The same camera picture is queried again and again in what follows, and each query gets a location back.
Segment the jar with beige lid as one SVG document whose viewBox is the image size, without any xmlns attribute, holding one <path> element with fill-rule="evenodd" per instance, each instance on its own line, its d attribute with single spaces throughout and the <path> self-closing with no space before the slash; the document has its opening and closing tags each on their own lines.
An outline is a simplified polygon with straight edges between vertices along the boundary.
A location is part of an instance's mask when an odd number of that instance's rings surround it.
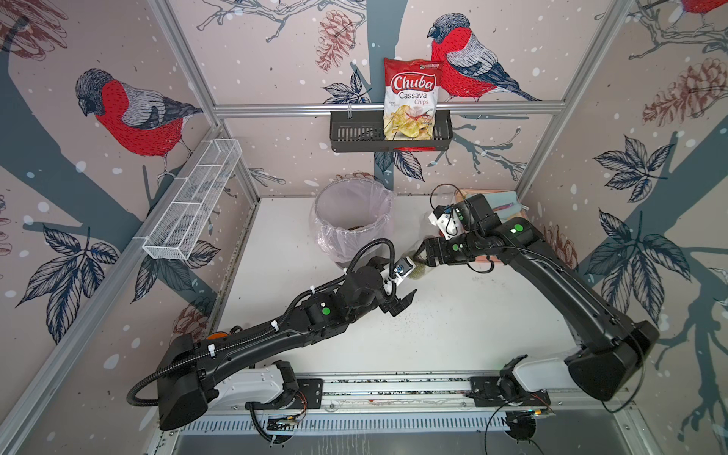
<svg viewBox="0 0 728 455">
<path fill-rule="evenodd" d="M 406 279 L 412 281 L 421 280 L 438 265 L 437 258 L 430 254 L 430 249 L 425 244 L 413 246 L 400 258 L 404 259 L 409 266 Z"/>
</svg>

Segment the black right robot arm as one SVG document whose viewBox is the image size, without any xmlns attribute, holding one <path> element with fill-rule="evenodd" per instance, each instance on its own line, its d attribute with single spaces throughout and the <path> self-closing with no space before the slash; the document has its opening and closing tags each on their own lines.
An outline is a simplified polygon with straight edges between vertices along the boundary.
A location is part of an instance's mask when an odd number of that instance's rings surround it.
<svg viewBox="0 0 728 455">
<path fill-rule="evenodd" d="M 513 358 L 498 388 L 509 404 L 535 392 L 579 388 L 607 404 L 634 375 L 644 375 L 659 336 L 650 322 L 634 322 L 610 306 L 566 265 L 526 218 L 500 219 L 482 193 L 448 206 L 434 206 L 430 223 L 440 229 L 415 253 L 427 267 L 471 265 L 479 257 L 512 267 L 559 311 L 577 347 L 549 358 Z"/>
</svg>

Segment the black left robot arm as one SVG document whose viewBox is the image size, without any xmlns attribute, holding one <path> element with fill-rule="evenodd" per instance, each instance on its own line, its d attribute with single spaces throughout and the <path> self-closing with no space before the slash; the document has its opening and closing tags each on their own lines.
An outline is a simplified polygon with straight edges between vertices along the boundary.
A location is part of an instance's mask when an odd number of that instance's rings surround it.
<svg viewBox="0 0 728 455">
<path fill-rule="evenodd" d="M 269 322 L 202 340 L 190 334 L 177 337 L 157 369 L 131 388 L 127 403 L 157 408 L 161 430 L 176 430 L 205 414 L 210 403 L 222 397 L 220 384 L 240 371 L 342 335 L 375 309 L 398 316 L 413 302 L 411 294 L 398 297 L 398 284 L 415 264 L 409 257 L 397 259 L 388 239 L 369 242 L 356 260 L 375 246 L 386 246 L 388 255 L 375 256 L 363 267 L 350 263 L 342 276 L 301 292 Z"/>
</svg>

